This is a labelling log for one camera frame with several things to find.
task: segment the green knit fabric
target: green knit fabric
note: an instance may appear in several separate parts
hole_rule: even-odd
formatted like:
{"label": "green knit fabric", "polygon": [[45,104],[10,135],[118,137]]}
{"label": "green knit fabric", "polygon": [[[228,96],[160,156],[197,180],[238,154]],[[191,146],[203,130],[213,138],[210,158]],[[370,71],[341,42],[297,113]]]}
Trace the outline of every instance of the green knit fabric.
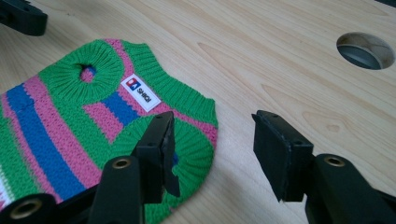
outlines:
{"label": "green knit fabric", "polygon": [[148,45],[132,44],[126,41],[122,41],[122,44],[133,59],[136,73],[145,79],[171,107],[218,127],[216,113],[212,109],[215,106],[213,99],[205,98],[193,88],[168,76]]}

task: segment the table hole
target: table hole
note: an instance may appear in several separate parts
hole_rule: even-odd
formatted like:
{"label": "table hole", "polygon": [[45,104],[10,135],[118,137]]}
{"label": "table hole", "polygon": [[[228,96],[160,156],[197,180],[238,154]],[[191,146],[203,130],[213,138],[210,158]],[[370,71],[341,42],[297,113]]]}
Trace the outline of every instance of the table hole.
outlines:
{"label": "table hole", "polygon": [[365,33],[347,33],[337,40],[338,52],[358,67],[380,70],[393,65],[393,49],[384,40]]}

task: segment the round hole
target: round hole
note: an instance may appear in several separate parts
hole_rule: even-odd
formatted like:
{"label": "round hole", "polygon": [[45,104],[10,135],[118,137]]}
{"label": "round hole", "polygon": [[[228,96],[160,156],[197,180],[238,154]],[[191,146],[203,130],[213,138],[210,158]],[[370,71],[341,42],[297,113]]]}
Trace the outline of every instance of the round hole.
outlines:
{"label": "round hole", "polygon": [[336,167],[343,167],[343,166],[346,165],[342,160],[340,160],[340,159],[338,159],[336,157],[326,157],[324,160],[328,164],[330,164],[332,166],[336,166]]}
{"label": "round hole", "polygon": [[96,70],[91,65],[82,65],[81,66],[81,73],[79,74],[79,78],[83,82],[91,83],[93,78],[95,77]]}
{"label": "round hole", "polygon": [[123,169],[131,164],[130,160],[127,159],[119,159],[113,162],[113,168],[115,169]]}
{"label": "round hole", "polygon": [[393,65],[393,49],[384,40],[364,33],[348,33],[337,40],[338,52],[358,67],[379,70]]}
{"label": "round hole", "polygon": [[10,217],[12,219],[29,217],[38,211],[42,204],[43,203],[39,199],[26,200],[11,211]]}

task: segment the pink stripe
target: pink stripe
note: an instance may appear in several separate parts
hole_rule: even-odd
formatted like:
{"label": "pink stripe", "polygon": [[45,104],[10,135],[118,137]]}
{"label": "pink stripe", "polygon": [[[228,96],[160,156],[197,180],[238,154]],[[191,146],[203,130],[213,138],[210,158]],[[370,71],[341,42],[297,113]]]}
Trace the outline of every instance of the pink stripe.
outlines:
{"label": "pink stripe", "polygon": [[[119,54],[121,57],[124,68],[125,68],[125,73],[122,77],[122,80],[125,78],[131,76],[134,73],[134,65],[132,64],[131,59],[129,58],[129,55],[124,51],[122,43],[118,39],[106,39],[106,42],[111,45],[114,50]],[[212,124],[201,122],[199,120],[193,119],[187,115],[181,114],[177,110],[171,108],[169,105],[167,105],[164,102],[161,102],[159,105],[157,105],[154,109],[150,110],[149,112],[146,112],[142,106],[129,94],[127,90],[125,90],[121,85],[119,86],[118,89],[119,95],[124,100],[129,106],[131,106],[139,116],[146,116],[146,115],[152,115],[152,114],[160,114],[162,112],[166,111],[173,111],[175,114],[176,118],[179,118],[181,120],[187,121],[188,123],[196,126],[198,129],[200,129],[206,137],[210,140],[212,143],[213,148],[216,148],[216,139],[218,135],[218,130],[216,127]]]}
{"label": "pink stripe", "polygon": [[122,131],[123,124],[103,103],[84,105],[83,108],[105,134],[108,142],[113,143],[117,135]]}
{"label": "pink stripe", "polygon": [[130,60],[128,54],[125,52],[123,45],[118,39],[105,39],[105,41],[113,47],[113,49],[119,54],[122,62],[124,64],[124,75],[122,76],[122,80],[131,76],[134,73],[134,65]]}
{"label": "pink stripe", "polygon": [[70,170],[85,188],[96,185],[100,180],[101,171],[64,123],[44,83],[35,76],[25,82],[24,88],[35,101],[37,115]]}
{"label": "pink stripe", "polygon": [[9,107],[8,104],[8,99],[7,95],[3,94],[2,98],[2,105],[4,108],[4,117],[11,119],[12,126],[14,128],[14,133],[17,136],[18,142],[21,145],[21,149],[23,152],[24,158],[27,160],[27,162],[30,165],[31,170],[33,171],[33,174],[37,177],[37,181],[40,185],[40,187],[47,193],[52,194],[55,197],[55,200],[60,203],[62,201],[61,197],[55,192],[54,188],[48,181],[46,175],[44,174],[43,170],[41,167],[38,165],[38,162],[35,160],[35,156],[32,153],[32,150],[29,148],[29,145],[27,144],[26,139],[23,136],[23,132],[21,129],[20,122],[17,119],[17,115],[15,114],[14,111]]}

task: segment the blue stripe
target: blue stripe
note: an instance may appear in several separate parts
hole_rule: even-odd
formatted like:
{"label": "blue stripe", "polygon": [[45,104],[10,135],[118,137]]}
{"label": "blue stripe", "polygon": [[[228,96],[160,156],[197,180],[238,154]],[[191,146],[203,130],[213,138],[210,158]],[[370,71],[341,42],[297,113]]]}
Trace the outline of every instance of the blue stripe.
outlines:
{"label": "blue stripe", "polygon": [[117,91],[113,92],[113,94],[103,100],[102,103],[113,112],[124,126],[139,118],[137,112],[132,110],[131,107],[122,100]]}
{"label": "blue stripe", "polygon": [[74,176],[50,140],[40,117],[35,112],[34,101],[22,85],[7,92],[11,109],[21,125],[23,135],[48,181],[62,199],[68,199],[85,188]]}

